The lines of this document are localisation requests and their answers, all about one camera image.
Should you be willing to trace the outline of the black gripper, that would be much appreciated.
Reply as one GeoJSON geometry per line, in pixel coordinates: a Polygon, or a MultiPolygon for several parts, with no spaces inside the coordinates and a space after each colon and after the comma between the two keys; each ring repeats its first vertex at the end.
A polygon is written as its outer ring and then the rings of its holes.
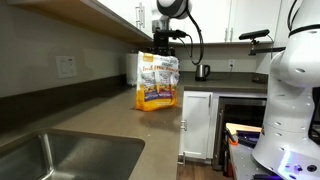
{"type": "Polygon", "coordinates": [[[156,30],[153,35],[153,53],[162,56],[174,56],[175,49],[169,46],[169,38],[174,36],[172,30],[156,30]]]}

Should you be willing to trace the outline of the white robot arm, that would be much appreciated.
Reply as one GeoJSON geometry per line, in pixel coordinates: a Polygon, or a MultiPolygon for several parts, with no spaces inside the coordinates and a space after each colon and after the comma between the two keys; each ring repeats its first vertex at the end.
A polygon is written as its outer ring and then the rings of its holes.
{"type": "Polygon", "coordinates": [[[283,180],[320,180],[320,146],[308,136],[320,86],[320,0],[303,0],[286,48],[271,60],[267,104],[253,158],[283,180]]]}

